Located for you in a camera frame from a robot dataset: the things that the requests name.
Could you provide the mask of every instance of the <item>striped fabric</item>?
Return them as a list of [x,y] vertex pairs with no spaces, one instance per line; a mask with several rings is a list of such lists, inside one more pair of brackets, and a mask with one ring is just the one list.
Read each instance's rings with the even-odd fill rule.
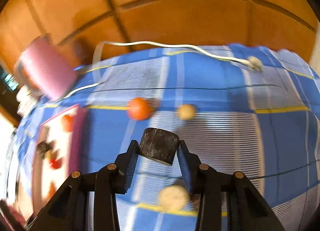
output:
[[[81,171],[94,172],[114,162],[132,139],[156,127],[176,133],[190,152],[224,173],[243,171],[264,196],[286,230],[302,230],[319,204],[320,78],[298,55],[266,47],[203,46],[206,51],[263,63],[254,72],[234,62],[187,48],[153,48],[82,69],[76,92],[60,102],[42,98],[23,118],[15,137],[23,186],[31,193],[31,165],[38,126],[64,108],[88,106]],[[144,97],[156,108],[146,121],[130,120],[127,102]],[[181,121],[175,109],[193,104],[198,111]],[[121,230],[194,230],[191,203],[163,213],[158,193],[181,178],[177,156],[172,167],[139,157],[131,188],[117,195]],[[88,230],[92,227],[93,195]],[[222,230],[227,228],[222,203]]]

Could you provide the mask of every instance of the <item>cylindrical object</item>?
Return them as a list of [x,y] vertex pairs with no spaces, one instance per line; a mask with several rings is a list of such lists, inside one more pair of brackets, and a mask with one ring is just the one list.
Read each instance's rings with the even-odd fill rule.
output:
[[162,129],[146,128],[141,138],[138,154],[172,166],[178,144],[179,137],[176,134]]
[[30,79],[51,100],[63,97],[76,81],[76,72],[48,42],[46,37],[33,40],[22,52],[15,65],[15,74],[33,94],[39,95],[24,77],[25,69]]

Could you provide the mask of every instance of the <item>copper screw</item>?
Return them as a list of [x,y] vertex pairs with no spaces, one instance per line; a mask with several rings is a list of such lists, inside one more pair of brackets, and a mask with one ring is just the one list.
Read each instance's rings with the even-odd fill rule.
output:
[[117,165],[114,164],[114,163],[110,163],[110,164],[108,164],[108,166],[107,166],[107,169],[108,169],[108,170],[113,170],[113,169],[116,169],[116,168],[117,168]]
[[237,171],[237,172],[235,173],[235,176],[236,176],[237,178],[243,178],[243,177],[244,177],[244,174],[243,174],[241,171]]
[[209,166],[207,164],[202,163],[199,165],[199,168],[202,170],[207,170],[209,168]]
[[74,172],[71,174],[71,177],[73,177],[73,178],[78,178],[80,175],[81,175],[81,173],[80,173],[79,171],[74,171]]

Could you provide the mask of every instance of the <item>orange ball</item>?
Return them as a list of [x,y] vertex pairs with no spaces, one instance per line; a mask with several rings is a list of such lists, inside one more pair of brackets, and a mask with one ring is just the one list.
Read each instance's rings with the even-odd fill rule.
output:
[[137,121],[143,121],[151,116],[152,110],[146,99],[134,98],[128,102],[129,118]]
[[64,132],[73,131],[74,117],[72,115],[66,114],[61,118],[62,130]]

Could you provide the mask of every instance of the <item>pink mug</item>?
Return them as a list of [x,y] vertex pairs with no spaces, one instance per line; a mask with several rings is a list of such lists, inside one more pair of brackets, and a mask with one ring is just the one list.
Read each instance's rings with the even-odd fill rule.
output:
[[[65,96],[77,79],[76,72],[49,43],[47,36],[33,40],[20,55],[14,69],[18,80],[30,89],[33,96],[46,94],[51,100]],[[28,83],[22,69],[40,90]]]

